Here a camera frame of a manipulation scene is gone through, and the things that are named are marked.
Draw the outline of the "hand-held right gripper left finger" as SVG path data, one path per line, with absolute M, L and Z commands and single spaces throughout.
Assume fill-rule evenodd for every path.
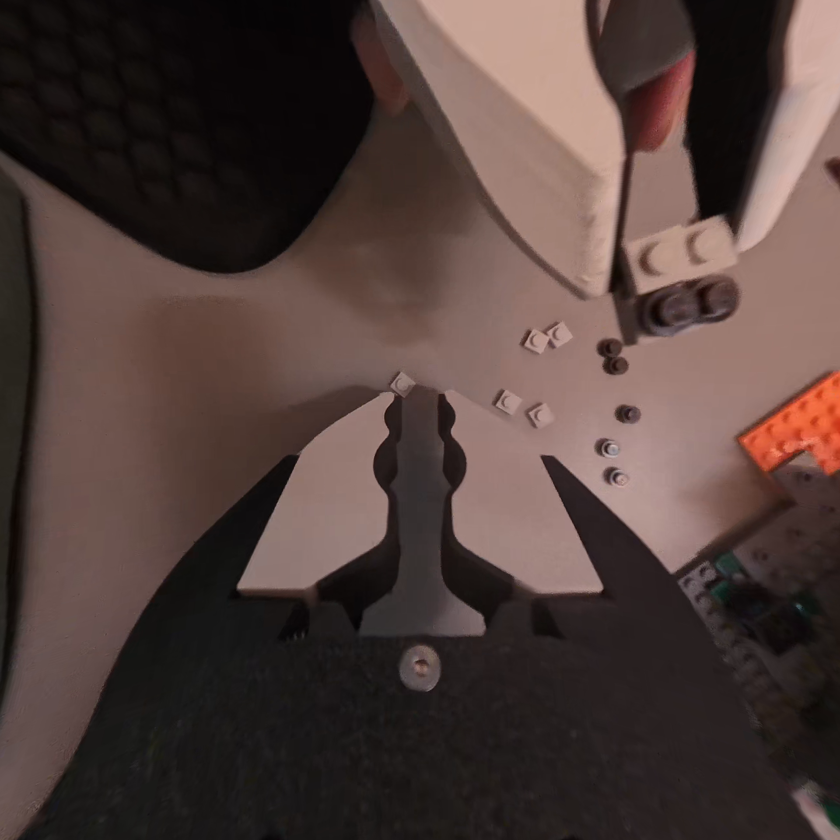
M 382 393 L 299 454 L 237 584 L 241 595 L 341 604 L 352 621 L 393 589 L 400 563 L 401 398 Z

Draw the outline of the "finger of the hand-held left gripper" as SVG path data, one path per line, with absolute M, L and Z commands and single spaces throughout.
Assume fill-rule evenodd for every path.
M 838 109 L 838 1 L 687 1 L 686 121 L 700 218 L 737 252 L 771 231 Z
M 695 51 L 686 2 L 369 2 L 393 66 L 511 242 L 610 295 L 635 154 L 627 95 Z

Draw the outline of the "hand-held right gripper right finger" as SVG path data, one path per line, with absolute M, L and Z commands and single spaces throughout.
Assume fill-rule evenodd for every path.
M 443 394 L 443 473 L 444 583 L 483 620 L 511 601 L 603 592 L 541 455 L 457 392 Z

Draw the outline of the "cluster of black round plates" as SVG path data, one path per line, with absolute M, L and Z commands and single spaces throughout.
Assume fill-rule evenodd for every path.
M 606 338 L 597 345 L 602 359 L 603 371 L 612 377 L 621 377 L 629 371 L 629 362 L 623 354 L 624 345 L 619 339 Z M 615 420 L 622 425 L 635 425 L 641 417 L 641 410 L 634 403 L 620 403 L 614 410 Z M 596 453 L 603 459 L 615 460 L 622 453 L 622 447 L 613 437 L 599 438 L 595 444 Z M 627 471 L 620 466 L 608 466 L 604 472 L 605 482 L 615 488 L 625 488 L 629 483 Z

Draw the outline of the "cluster of grey square plates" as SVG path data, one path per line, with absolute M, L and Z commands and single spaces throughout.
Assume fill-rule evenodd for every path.
M 524 335 L 520 346 L 532 354 L 542 354 L 547 349 L 556 350 L 572 341 L 572 339 L 572 331 L 564 322 L 558 321 L 549 325 L 543 331 L 536 329 L 529 330 Z M 406 397 L 411 393 L 415 385 L 414 379 L 400 371 L 394 375 L 388 386 L 390 391 L 396 396 Z M 522 399 L 516 393 L 502 388 L 496 395 L 492 405 L 500 413 L 513 417 L 519 411 L 522 405 Z M 553 410 L 544 402 L 535 404 L 526 410 L 524 414 L 531 427 L 537 430 L 543 429 L 554 422 Z

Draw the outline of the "grey four-stud base plate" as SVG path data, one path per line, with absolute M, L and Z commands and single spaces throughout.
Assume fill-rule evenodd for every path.
M 623 341 L 633 345 L 670 339 L 651 337 L 643 331 L 639 310 L 646 295 L 710 276 L 733 279 L 731 270 L 738 258 L 725 216 L 708 217 L 624 242 L 616 257 L 611 288 Z

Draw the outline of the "black one-stud round plate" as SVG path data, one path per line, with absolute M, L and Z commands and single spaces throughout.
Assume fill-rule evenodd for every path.
M 646 295 L 639 318 L 647 335 L 671 338 L 690 329 L 729 320 L 740 303 L 741 289 L 734 279 L 708 276 Z

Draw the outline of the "grey desk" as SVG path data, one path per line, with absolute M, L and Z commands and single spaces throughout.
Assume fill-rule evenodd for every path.
M 490 218 L 422 116 L 378 114 L 327 205 L 285 255 L 209 276 L 137 245 L 20 164 L 38 343 L 19 519 L 17 626 L 2 711 L 2 838 L 60 777 L 139 614 L 183 554 L 288 453 L 387 389 L 405 408 L 397 487 L 405 565 L 370 621 L 477 622 L 431 567 L 445 483 L 435 392 L 486 406 L 500 389 L 551 405 L 513 426 L 558 458 L 670 571 L 777 499 L 736 442 L 838 370 L 838 121 L 771 234 L 740 258 L 737 314 L 627 353 L 611 299 L 575 299 Z M 520 344 L 562 321 L 542 354 Z M 641 412 L 614 418 L 620 403 Z M 595 451 L 610 437 L 621 455 Z M 609 486 L 605 468 L 629 475 Z

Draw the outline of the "person's left hand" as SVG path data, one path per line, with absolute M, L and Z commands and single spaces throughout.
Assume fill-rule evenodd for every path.
M 410 102 L 406 84 L 393 66 L 372 11 L 362 7 L 350 26 L 353 49 L 381 110 L 399 115 Z M 629 141 L 634 152 L 659 149 L 686 117 L 697 55 L 685 57 L 626 96 Z

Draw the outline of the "grey green brick castle model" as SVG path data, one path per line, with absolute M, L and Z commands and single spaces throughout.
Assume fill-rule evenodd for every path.
M 678 578 L 820 838 L 838 838 L 839 374 L 739 438 L 780 506 Z

